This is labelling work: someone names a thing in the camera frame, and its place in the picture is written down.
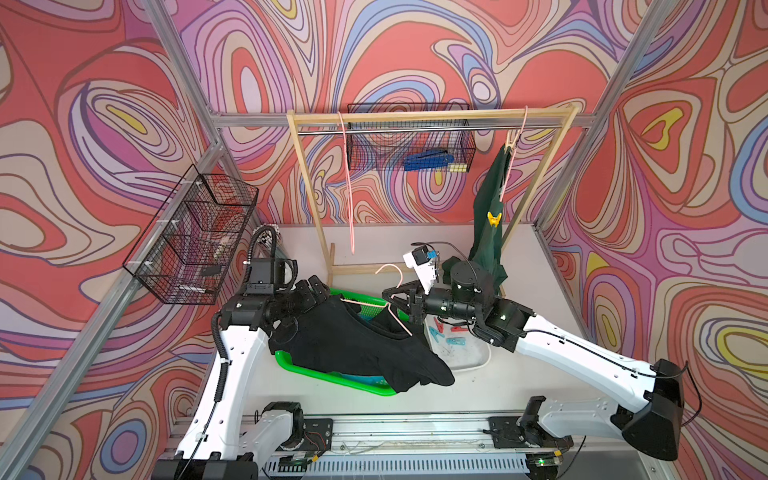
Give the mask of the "pink hanger of teal shirt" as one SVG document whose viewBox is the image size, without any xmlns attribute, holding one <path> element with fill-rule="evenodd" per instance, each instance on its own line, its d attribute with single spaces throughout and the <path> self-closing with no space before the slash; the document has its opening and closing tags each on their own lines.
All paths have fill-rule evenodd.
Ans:
<svg viewBox="0 0 768 480">
<path fill-rule="evenodd" d="M 356 252 L 356 237 L 355 237 L 355 226 L 354 226 L 354 200 L 353 200 L 353 192 L 352 192 L 352 182 L 351 182 L 351 174 L 350 174 L 350 168 L 349 168 L 349 154 L 347 150 L 347 127 L 346 123 L 344 121 L 344 117 L 342 112 L 337 111 L 337 117 L 338 117 L 338 123 L 342 135 L 343 140 L 343 146 L 342 146 L 342 165 L 343 165 L 343 172 L 345 176 L 345 184 L 347 188 L 347 225 L 349 230 L 349 247 L 350 247 L 350 253 L 352 255 Z"/>
</svg>

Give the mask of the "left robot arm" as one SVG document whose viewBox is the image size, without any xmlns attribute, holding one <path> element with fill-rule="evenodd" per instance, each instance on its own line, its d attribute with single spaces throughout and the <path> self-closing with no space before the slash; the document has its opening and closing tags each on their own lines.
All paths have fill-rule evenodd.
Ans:
<svg viewBox="0 0 768 480">
<path fill-rule="evenodd" d="M 154 479 L 258 479 L 270 457 L 304 437 L 299 403 L 273 402 L 250 430 L 243 428 L 245 394 L 260 356 L 270 351 L 279 326 L 330 297 L 317 277 L 298 278 L 298 265 L 277 254 L 272 225 L 254 232 L 246 273 L 237 292 L 213 315 L 215 365 L 188 430 L 172 458 L 157 461 Z"/>
</svg>

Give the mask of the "black t-shirt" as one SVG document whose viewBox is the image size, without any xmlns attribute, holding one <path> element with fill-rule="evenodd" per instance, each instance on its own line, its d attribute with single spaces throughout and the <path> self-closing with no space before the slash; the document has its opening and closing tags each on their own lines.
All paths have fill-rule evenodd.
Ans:
<svg viewBox="0 0 768 480">
<path fill-rule="evenodd" d="M 421 327 L 402 328 L 386 309 L 366 320 L 360 309 L 332 296 L 284 321 L 269 340 L 270 351 L 286 352 L 295 366 L 315 372 L 381 377 L 397 393 L 416 385 L 455 383 Z"/>
</svg>

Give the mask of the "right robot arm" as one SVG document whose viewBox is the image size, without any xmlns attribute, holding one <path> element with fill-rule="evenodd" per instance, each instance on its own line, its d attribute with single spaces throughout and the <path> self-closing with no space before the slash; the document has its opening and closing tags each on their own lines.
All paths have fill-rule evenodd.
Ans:
<svg viewBox="0 0 768 480">
<path fill-rule="evenodd" d="M 416 280 L 382 293 L 411 319 L 431 315 L 464 321 L 485 343 L 546 362 L 602 394 L 573 403 L 532 397 L 518 420 L 521 429 L 553 438 L 622 439 L 646 456 L 678 459 L 685 368 L 667 359 L 636 360 L 571 334 L 531 308 L 499 296 L 492 275 L 474 262 L 455 264 L 447 287 L 436 286 L 432 266 L 414 269 Z"/>
</svg>

